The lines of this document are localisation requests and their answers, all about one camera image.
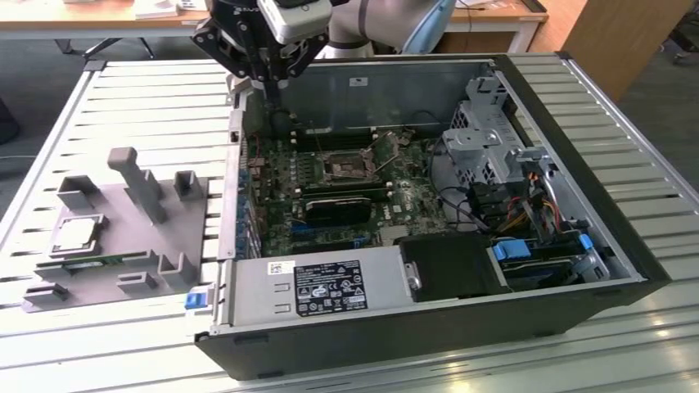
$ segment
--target metal slatted table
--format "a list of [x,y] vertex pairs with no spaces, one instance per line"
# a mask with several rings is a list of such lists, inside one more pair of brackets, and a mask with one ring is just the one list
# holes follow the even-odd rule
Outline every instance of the metal slatted table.
[[139,149],[139,165],[158,178],[194,169],[212,179],[202,283],[215,280],[226,72],[212,61],[108,63],[83,74],[0,223],[3,392],[699,391],[697,193],[574,62],[554,55],[513,61],[666,266],[671,285],[562,336],[282,382],[228,378],[191,344],[211,316],[186,315],[183,296],[24,314],[22,295],[38,281],[34,264],[58,218],[59,182],[70,174],[116,182],[106,167],[116,146]]

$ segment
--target floor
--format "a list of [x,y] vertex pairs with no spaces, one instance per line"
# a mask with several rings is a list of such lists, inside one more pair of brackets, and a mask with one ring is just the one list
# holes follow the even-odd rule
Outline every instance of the floor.
[[[96,43],[76,40],[74,48],[80,51]],[[148,43],[162,60],[204,58],[187,38],[150,38]],[[699,134],[699,64],[690,59],[674,65],[670,52],[669,48],[657,54],[619,106],[690,183],[699,187],[699,144],[694,139]],[[63,55],[48,40],[0,41],[0,59],[0,97],[23,127],[20,136],[0,145],[0,157],[35,156],[80,77],[84,60]],[[95,59],[147,60],[148,55],[136,39],[126,39]],[[0,216],[31,164],[27,158],[0,159]]]

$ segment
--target wooden desk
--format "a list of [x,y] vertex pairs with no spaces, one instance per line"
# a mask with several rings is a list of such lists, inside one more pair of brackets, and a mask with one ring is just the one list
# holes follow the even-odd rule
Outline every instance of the wooden desk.
[[[447,28],[451,33],[507,32],[513,52],[525,52],[546,14],[533,13],[519,0],[510,7],[487,11],[457,10]],[[0,39],[178,37],[188,36],[204,11],[182,11],[171,18],[138,20],[134,0],[98,0],[63,4],[60,0],[0,0]]]
[[531,12],[521,0],[499,0],[498,4],[506,7],[485,11],[455,10],[439,52],[527,51],[539,24],[546,22],[549,15]]
[[618,100],[638,78],[690,0],[541,0],[550,19],[531,52],[566,51]]
[[134,0],[63,4],[60,0],[0,0],[0,39],[178,37],[191,35],[207,11],[140,19]]

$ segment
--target motherboard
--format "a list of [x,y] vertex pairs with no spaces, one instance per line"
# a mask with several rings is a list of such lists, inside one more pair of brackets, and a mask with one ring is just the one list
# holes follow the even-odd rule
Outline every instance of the motherboard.
[[262,255],[390,246],[450,230],[427,174],[434,140],[409,128],[301,129],[247,144]]

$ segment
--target power supply label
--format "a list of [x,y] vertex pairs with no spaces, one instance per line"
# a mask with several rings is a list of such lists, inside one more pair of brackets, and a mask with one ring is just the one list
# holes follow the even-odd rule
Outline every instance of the power supply label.
[[294,268],[297,314],[302,317],[366,309],[365,277],[358,260]]

